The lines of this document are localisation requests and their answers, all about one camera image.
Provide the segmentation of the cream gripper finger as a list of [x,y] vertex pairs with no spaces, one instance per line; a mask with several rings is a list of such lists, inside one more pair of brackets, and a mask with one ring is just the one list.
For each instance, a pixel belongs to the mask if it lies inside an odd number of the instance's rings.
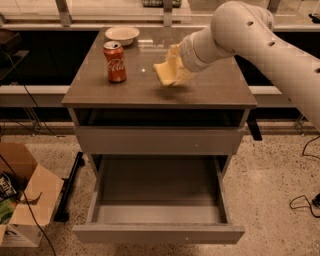
[[193,77],[195,77],[196,75],[197,75],[196,72],[192,72],[185,67],[180,67],[177,69],[175,78],[172,82],[172,86],[183,85],[189,80],[191,80]]
[[181,61],[179,47],[177,45],[172,46],[168,50],[165,60],[167,62],[174,62],[174,63]]

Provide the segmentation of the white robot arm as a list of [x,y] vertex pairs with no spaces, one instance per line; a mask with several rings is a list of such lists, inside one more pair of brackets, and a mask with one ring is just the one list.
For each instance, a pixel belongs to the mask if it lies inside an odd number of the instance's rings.
[[186,36],[168,52],[182,62],[171,83],[183,84],[191,74],[238,55],[252,63],[320,130],[320,59],[277,37],[272,32],[273,22],[264,8],[240,1],[222,4],[206,28]]

